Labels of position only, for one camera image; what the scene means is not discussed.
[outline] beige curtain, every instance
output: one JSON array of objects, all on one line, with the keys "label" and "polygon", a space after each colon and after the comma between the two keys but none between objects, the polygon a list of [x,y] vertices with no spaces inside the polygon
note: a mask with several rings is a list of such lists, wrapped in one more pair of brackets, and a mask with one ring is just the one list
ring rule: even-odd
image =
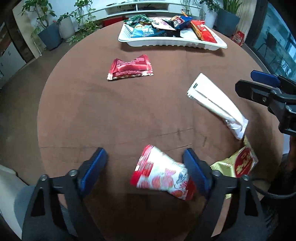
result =
[{"label": "beige curtain", "polygon": [[244,33],[244,40],[246,40],[253,21],[257,0],[241,0],[241,2],[242,4],[236,13],[240,17],[240,21],[235,32],[241,31]]}]

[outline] brown round table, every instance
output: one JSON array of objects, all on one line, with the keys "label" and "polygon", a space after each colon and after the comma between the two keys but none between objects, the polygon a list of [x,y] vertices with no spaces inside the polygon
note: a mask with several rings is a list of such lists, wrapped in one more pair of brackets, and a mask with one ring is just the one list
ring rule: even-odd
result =
[{"label": "brown round table", "polygon": [[[221,119],[186,96],[198,74],[209,77],[249,119],[246,135],[259,159],[254,173],[274,177],[283,135],[266,107],[235,93],[238,80],[251,80],[250,72],[261,69],[230,39],[217,33],[228,45],[217,51],[130,47],[117,40],[121,26],[113,24],[79,42],[49,76],[38,111],[42,161],[49,176],[61,176],[78,168],[97,147],[105,148],[107,166],[85,199],[105,238],[183,240],[204,198],[184,201],[166,192],[136,189],[129,180],[147,144],[179,162],[192,147],[209,164],[239,149],[240,142]],[[148,55],[153,76],[107,81],[115,58],[128,62],[142,54]]]}]

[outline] plant pot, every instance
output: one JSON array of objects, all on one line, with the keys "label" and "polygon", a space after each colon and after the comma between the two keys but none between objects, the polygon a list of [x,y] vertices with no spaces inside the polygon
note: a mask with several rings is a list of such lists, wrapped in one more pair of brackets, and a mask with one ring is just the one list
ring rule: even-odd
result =
[{"label": "plant pot", "polygon": [[227,37],[231,37],[239,23],[240,18],[233,13],[220,8],[217,16],[216,30]]},{"label": "plant pot", "polygon": [[59,33],[63,39],[68,39],[75,35],[75,29],[71,17],[67,17],[59,23]]},{"label": "plant pot", "polygon": [[217,18],[217,13],[214,11],[209,11],[206,4],[203,5],[202,9],[205,12],[205,25],[209,28],[213,28]]},{"label": "plant pot", "polygon": [[46,29],[40,32],[38,36],[46,45],[48,50],[53,50],[62,43],[62,38],[59,34],[59,26],[57,23],[49,25]]}]

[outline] white plant pot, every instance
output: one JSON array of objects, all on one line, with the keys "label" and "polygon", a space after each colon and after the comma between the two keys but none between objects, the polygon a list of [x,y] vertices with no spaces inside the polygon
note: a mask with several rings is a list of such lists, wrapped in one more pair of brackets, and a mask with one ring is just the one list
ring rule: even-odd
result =
[{"label": "white plant pot", "polygon": [[68,39],[71,36],[75,35],[75,30],[71,17],[67,17],[59,23],[59,32],[63,39]]},{"label": "white plant pot", "polygon": [[209,11],[206,4],[203,5],[202,9],[205,12],[205,25],[209,28],[213,28],[217,18],[217,13],[214,11]]}]

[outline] white plastic tray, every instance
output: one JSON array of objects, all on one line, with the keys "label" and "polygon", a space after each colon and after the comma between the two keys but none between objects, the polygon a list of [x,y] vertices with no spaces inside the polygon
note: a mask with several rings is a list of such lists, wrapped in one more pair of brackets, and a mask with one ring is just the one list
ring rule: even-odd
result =
[{"label": "white plastic tray", "polygon": [[133,32],[133,28],[128,26],[127,24],[123,24],[120,34],[118,36],[118,41],[126,42],[128,45],[132,47],[141,47],[141,46],[149,46],[149,45],[177,45],[177,46],[188,46],[194,48],[203,48],[209,50],[217,50],[219,48],[227,48],[227,44],[211,29],[207,26],[206,28],[211,32],[217,43],[211,43],[207,41],[199,40],[194,31],[192,29],[184,29],[181,31],[182,38],[176,37],[142,37],[142,38],[131,38],[131,34]]}]

